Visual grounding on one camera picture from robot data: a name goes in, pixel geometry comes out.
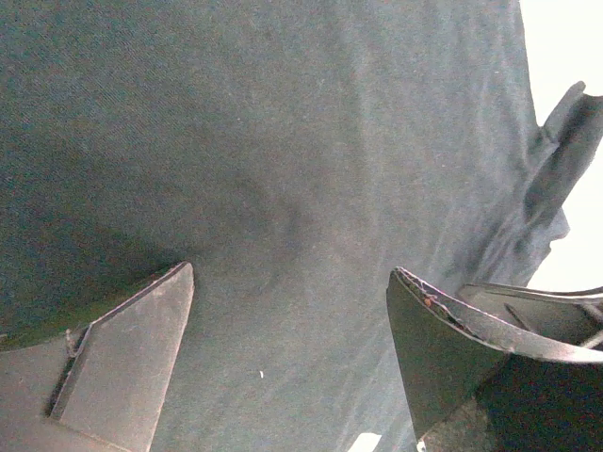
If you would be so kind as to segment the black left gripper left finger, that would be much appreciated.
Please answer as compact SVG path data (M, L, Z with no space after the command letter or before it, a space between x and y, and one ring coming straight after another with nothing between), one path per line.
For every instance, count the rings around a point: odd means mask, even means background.
M3 335L2 450L150 450L193 294L182 262L80 328Z

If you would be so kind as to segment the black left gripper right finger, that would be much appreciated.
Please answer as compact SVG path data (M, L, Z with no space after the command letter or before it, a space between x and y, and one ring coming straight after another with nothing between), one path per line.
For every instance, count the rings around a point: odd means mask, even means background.
M386 304L419 442L601 441L600 289L451 296L397 268Z

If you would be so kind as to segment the black t-shirt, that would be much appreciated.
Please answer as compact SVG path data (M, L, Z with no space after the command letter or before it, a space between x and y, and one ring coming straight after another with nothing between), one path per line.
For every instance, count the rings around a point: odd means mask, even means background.
M153 450L409 451L391 270L526 284L601 138L516 1L5 1L1 334L188 261Z

